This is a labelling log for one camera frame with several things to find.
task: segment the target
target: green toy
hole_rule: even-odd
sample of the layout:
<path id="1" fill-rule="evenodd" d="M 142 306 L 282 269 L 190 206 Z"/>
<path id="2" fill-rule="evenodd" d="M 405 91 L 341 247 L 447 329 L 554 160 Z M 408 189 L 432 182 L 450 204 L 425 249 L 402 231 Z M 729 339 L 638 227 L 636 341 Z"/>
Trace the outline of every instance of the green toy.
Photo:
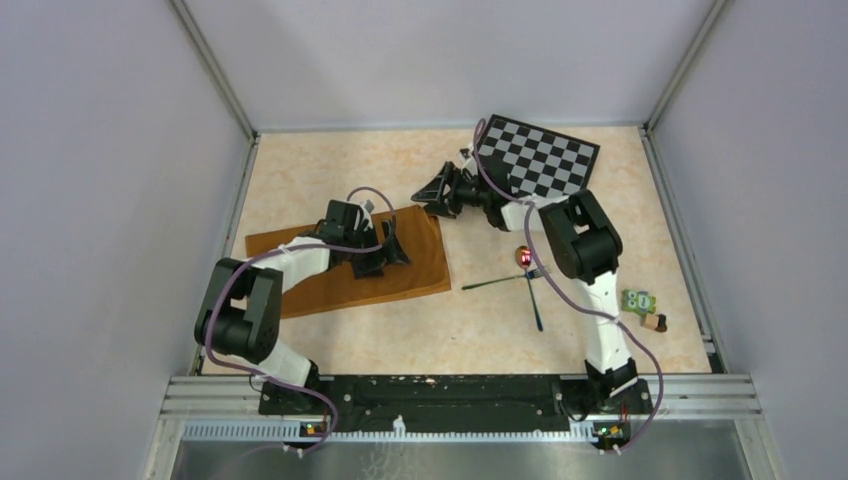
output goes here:
<path id="1" fill-rule="evenodd" d="M 644 317 L 657 312 L 657 297 L 652 297 L 646 291 L 622 290 L 621 309 Z"/>

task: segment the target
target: beige marble table surface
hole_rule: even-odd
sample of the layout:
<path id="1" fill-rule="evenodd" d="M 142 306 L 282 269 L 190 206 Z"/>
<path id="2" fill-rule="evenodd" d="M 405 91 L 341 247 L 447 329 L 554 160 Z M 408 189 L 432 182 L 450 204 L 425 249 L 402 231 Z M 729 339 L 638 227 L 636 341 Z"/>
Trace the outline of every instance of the beige marble table surface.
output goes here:
<path id="1" fill-rule="evenodd" d="M 624 244 L 619 290 L 656 295 L 669 328 L 666 333 L 649 331 L 629 313 L 623 314 L 624 322 L 664 371 L 709 372 L 637 129 L 556 130 L 601 146 L 589 188 Z M 464 129 L 262 135 L 232 256 L 244 258 L 245 235 L 314 223 L 324 216 L 328 200 L 344 199 L 360 185 L 383 191 L 396 208 L 412 205 L 410 195 L 445 161 L 454 161 L 470 137 L 471 131 Z M 382 211 L 379 198 L 371 198 Z M 523 234 L 495 230 L 473 208 L 440 222 L 451 291 L 282 320 L 281 338 L 328 374 L 583 372 L 586 317 L 563 303 L 544 279 L 534 280 L 544 333 L 536 329 L 524 280 L 460 290 L 520 273 L 513 252 L 525 243 Z M 533 238 L 543 263 L 554 267 L 554 278 L 585 304 L 555 268 L 544 234 Z M 655 371 L 635 346 L 631 351 L 640 372 Z M 206 362 L 204 373 L 220 372 Z"/>

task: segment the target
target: black and white checkered board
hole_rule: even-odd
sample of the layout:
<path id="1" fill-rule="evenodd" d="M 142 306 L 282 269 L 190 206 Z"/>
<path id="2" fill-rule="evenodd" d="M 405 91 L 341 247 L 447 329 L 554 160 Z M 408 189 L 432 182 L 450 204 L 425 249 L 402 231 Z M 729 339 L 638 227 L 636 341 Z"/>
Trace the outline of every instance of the black and white checkered board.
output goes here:
<path id="1" fill-rule="evenodd" d="M 477 152 L 512 166 L 509 187 L 517 198 L 571 195 L 586 188 L 601 149 L 594 143 L 492 115 Z"/>

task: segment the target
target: robotic arm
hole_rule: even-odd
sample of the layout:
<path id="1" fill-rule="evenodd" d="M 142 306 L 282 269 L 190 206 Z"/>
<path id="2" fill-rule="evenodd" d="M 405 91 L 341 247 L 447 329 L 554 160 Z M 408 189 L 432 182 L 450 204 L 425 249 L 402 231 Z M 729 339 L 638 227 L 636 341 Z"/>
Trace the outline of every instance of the robotic arm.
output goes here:
<path id="1" fill-rule="evenodd" d="M 331 200 L 327 214 L 312 231 L 304 232 L 291 242 L 280 245 L 281 255 L 265 258 L 251 265 L 230 290 L 212 332 L 212 348 L 232 355 L 243 364 L 285 383 L 304 386 L 310 374 L 317 376 L 317 366 L 280 341 L 280 294 L 303 280 L 349 261 L 356 278 L 382 276 L 383 267 L 409 265 L 394 235 L 395 226 L 383 222 L 386 241 L 383 248 L 366 254 L 350 254 L 328 248 L 294 249 L 300 245 L 340 245 L 368 248 L 378 245 L 377 232 L 371 220 L 373 205 L 357 205 Z M 224 284 L 243 262 L 231 258 L 220 260 L 204 297 L 195 323 L 195 341 L 203 345 L 212 309 Z M 245 309 L 231 305 L 232 300 L 247 299 Z"/>
<path id="2" fill-rule="evenodd" d="M 493 227 L 508 232 L 523 230 L 528 206 L 504 199 L 478 175 L 473 148 L 469 145 L 460 150 L 461 168 L 446 162 L 412 200 L 424 203 L 428 213 L 447 218 L 456 218 L 466 205 L 481 207 Z M 481 156 L 480 160 L 492 181 L 509 191 L 504 163 L 493 157 Z M 618 319 L 616 270 L 621 238 L 594 195 L 583 190 L 570 196 L 534 195 L 531 199 L 536 210 L 530 217 L 530 230 L 545 232 L 557 267 L 582 292 L 588 310 Z M 577 233 L 576 227 L 587 229 Z M 590 314 L 587 334 L 586 370 L 599 391 L 605 397 L 614 397 L 633 385 L 636 365 L 621 329 L 608 318 Z"/>

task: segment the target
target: electrical wire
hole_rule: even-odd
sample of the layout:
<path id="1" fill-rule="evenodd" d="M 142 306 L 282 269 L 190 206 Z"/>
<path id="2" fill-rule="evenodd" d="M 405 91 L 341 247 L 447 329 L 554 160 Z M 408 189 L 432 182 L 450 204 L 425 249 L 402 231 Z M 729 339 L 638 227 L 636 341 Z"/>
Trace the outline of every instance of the electrical wire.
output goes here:
<path id="1" fill-rule="evenodd" d="M 397 226 L 397 215 L 395 213 L 395 208 L 392 205 L 392 202 L 389 201 L 388 197 L 386 197 L 382 192 L 380 192 L 376 188 L 368 187 L 368 186 L 357 187 L 357 188 L 353 189 L 348 194 L 347 199 L 350 200 L 350 198 L 355 193 L 361 192 L 361 191 L 369 191 L 369 192 L 375 193 L 377 196 L 379 196 L 386 203 L 386 206 L 388 206 L 389 211 L 391 212 L 393 227 Z M 316 442 L 311 447 L 308 447 L 305 450 L 298 449 L 297 453 L 300 456 L 306 455 L 306 454 L 314 451 L 315 449 L 319 448 L 325 441 L 327 441 L 327 437 L 329 437 L 330 434 L 333 433 L 333 430 L 336 429 L 336 425 L 338 424 L 338 421 L 339 421 L 338 408 L 336 408 L 336 405 L 333 403 L 332 400 L 330 400 L 329 398 L 327 398 L 325 395 L 323 395 L 320 392 L 317 392 L 317 391 L 312 390 L 310 388 L 300 387 L 300 386 L 297 386 L 297 385 L 292 385 L 292 384 L 280 381 L 279 379 L 276 379 L 274 377 L 266 375 L 262 371 L 257 370 L 253 367 L 249 367 L 249 366 L 246 366 L 246 365 L 240 365 L 240 364 L 232 363 L 232 362 L 227 362 L 227 361 L 219 359 L 217 357 L 217 355 L 215 354 L 215 350 L 212 348 L 212 332 L 214 331 L 215 322 L 218 321 L 218 316 L 221 313 L 221 308 L 223 308 L 224 302 L 227 301 L 227 297 L 230 293 L 230 290 L 232 290 L 233 285 L 235 284 L 236 280 L 239 278 L 239 276 L 241 276 L 242 273 L 244 273 L 245 270 L 250 268 L 250 266 L 253 265 L 254 263 L 259 262 L 261 260 L 265 260 L 267 258 L 271 258 L 271 257 L 277 256 L 277 255 L 280 255 L 280 254 L 285 253 L 285 252 L 295 252 L 297 250 L 307 250 L 307 249 L 310 249 L 310 248 L 323 248 L 323 249 L 332 250 L 332 251 L 336 251 L 336 252 L 352 253 L 352 254 L 372 253 L 372 252 L 376 252 L 377 250 L 380 250 L 381 248 L 383 248 L 383 245 L 385 245 L 385 243 L 387 241 L 389 241 L 391 239 L 391 237 L 394 235 L 394 230 L 395 229 L 392 228 L 392 231 L 390 232 L 389 235 L 387 235 L 386 240 L 383 243 L 381 243 L 379 245 L 375 245 L 373 247 L 350 248 L 350 247 L 343 247 L 343 246 L 340 246 L 340 245 L 326 245 L 326 244 L 319 244 L 319 243 L 309 243 L 309 244 L 293 245 L 291 247 L 287 247 L 285 251 L 281 250 L 281 249 L 275 249 L 275 250 L 271 250 L 271 251 L 268 251 L 268 252 L 265 252 L 265 253 L 261 253 L 261 254 L 255 256 L 255 257 L 253 257 L 249 260 L 246 260 L 244 263 L 239 265 L 238 268 L 236 268 L 236 270 L 233 272 L 233 274 L 227 280 L 227 283 L 224 284 L 224 287 L 221 289 L 221 293 L 218 295 L 218 299 L 215 301 L 215 306 L 212 308 L 212 313 L 209 316 L 209 323 L 207 324 L 207 327 L 206 327 L 206 335 L 204 336 L 204 339 L 203 339 L 203 346 L 206 347 L 206 357 L 212 363 L 214 363 L 215 365 L 222 366 L 222 367 L 232 368 L 232 369 L 235 369 L 235 370 L 241 370 L 241 371 L 247 372 L 249 375 L 264 377 L 264 378 L 266 378 L 267 381 L 273 383 L 274 385 L 277 385 L 278 387 L 285 388 L 285 389 L 288 389 L 288 390 L 293 390 L 295 392 L 305 393 L 307 395 L 315 397 L 315 398 L 321 400 L 322 402 L 324 402 L 325 404 L 327 404 L 327 406 L 330 408 L 330 411 L 333 412 L 333 416 L 330 419 L 330 428 L 326 429 L 326 431 L 321 436 L 321 438 L 318 440 L 318 442 Z M 271 449 L 271 448 L 280 448 L 280 445 L 279 444 L 268 444 L 268 445 L 260 445 L 258 447 L 252 448 L 252 449 L 242 453 L 241 455 L 237 456 L 236 458 L 230 460 L 229 462 L 227 462 L 217 472 L 215 472 L 210 477 L 210 479 L 217 478 L 223 472 L 228 470 L 230 467 L 232 467 L 236 463 L 239 463 L 244 458 L 246 458 L 250 455 L 253 455 L 257 452 L 260 452 L 262 450 L 267 450 L 267 449 Z M 288 446 L 283 446 L 282 448 L 283 448 L 284 451 L 289 450 Z"/>
<path id="2" fill-rule="evenodd" d="M 509 201 L 518 202 L 522 205 L 527 206 L 527 213 L 525 213 L 525 215 L 524 215 L 524 237 L 527 240 L 527 246 L 530 248 L 530 255 L 533 257 L 533 261 L 536 262 L 536 265 L 542 265 L 542 262 L 539 259 L 539 254 L 536 252 L 536 248 L 533 245 L 533 238 L 530 235 L 530 216 L 532 215 L 533 210 L 536 208 L 536 204 L 533 202 L 532 197 L 519 199 L 519 198 L 515 198 L 512 195 L 504 192 L 497 185 L 495 185 L 495 182 L 493 182 L 492 179 L 489 177 L 489 174 L 486 172 L 486 169 L 483 168 L 483 162 L 480 161 L 480 155 L 477 153 L 477 148 L 476 148 L 476 145 L 478 145 L 480 143 L 480 140 L 483 137 L 483 131 L 485 129 L 486 129 L 486 120 L 481 118 L 480 121 L 477 122 L 477 126 L 474 128 L 474 145 L 475 145 L 475 148 L 473 149 L 473 155 L 474 155 L 474 161 L 477 162 L 477 171 L 479 172 L 480 176 L 483 177 L 483 179 L 486 181 L 486 183 L 488 183 L 489 186 L 492 187 L 492 189 L 495 192 L 497 192 L 500 196 L 502 196 L 503 198 L 505 198 Z M 659 360 L 657 360 L 657 357 L 655 357 L 654 354 L 648 349 L 648 347 L 646 347 L 642 342 L 640 342 L 636 338 L 636 336 L 633 335 L 633 332 L 631 332 L 630 329 L 626 325 L 621 323 L 617 317 L 615 317 L 614 315 L 610 315 L 609 313 L 606 313 L 606 312 L 601 312 L 601 311 L 598 311 L 598 310 L 592 310 L 592 309 L 585 308 L 585 307 L 582 307 L 582 306 L 576 304 L 573 300 L 571 300 L 571 298 L 568 297 L 568 295 L 565 294 L 565 292 L 559 287 L 559 285 L 557 285 L 556 281 L 554 281 L 553 277 L 547 271 L 547 269 L 542 270 L 542 276 L 545 278 L 545 280 L 548 282 L 548 284 L 551 286 L 551 288 L 554 289 L 554 291 L 557 293 L 557 295 L 559 295 L 560 298 L 562 298 L 562 300 L 565 303 L 567 303 L 568 306 L 570 306 L 574 310 L 577 310 L 578 312 L 586 314 L 586 315 L 594 315 L 594 316 L 606 318 L 607 320 L 618 325 L 618 328 L 621 329 L 621 331 L 627 336 L 627 338 L 629 338 L 630 341 L 633 342 L 634 345 L 636 345 L 640 350 L 642 350 L 645 353 L 645 355 L 648 356 L 648 358 L 651 360 L 651 363 L 654 364 L 654 368 L 656 368 L 656 370 L 657 370 L 657 380 L 658 380 L 658 383 L 659 383 L 659 389 L 658 389 L 658 392 L 657 392 L 657 401 L 654 402 L 654 408 L 651 410 L 651 413 L 648 415 L 648 418 L 645 420 L 645 423 L 643 423 L 642 426 L 639 427 L 639 430 L 632 437 L 630 437 L 630 441 L 627 444 L 625 444 L 624 446 L 617 448 L 618 452 L 622 453 L 622 452 L 628 450 L 631 447 L 631 445 L 634 445 L 636 443 L 636 441 L 639 440 L 642 437 L 642 435 L 644 435 L 648 426 L 654 421 L 654 418 L 657 416 L 657 413 L 659 412 L 660 405 L 662 404 L 662 400 L 663 400 L 663 395 L 665 394 L 665 381 L 663 379 L 663 372 L 662 372 L 662 368 L 660 367 L 660 362 L 659 362 Z"/>

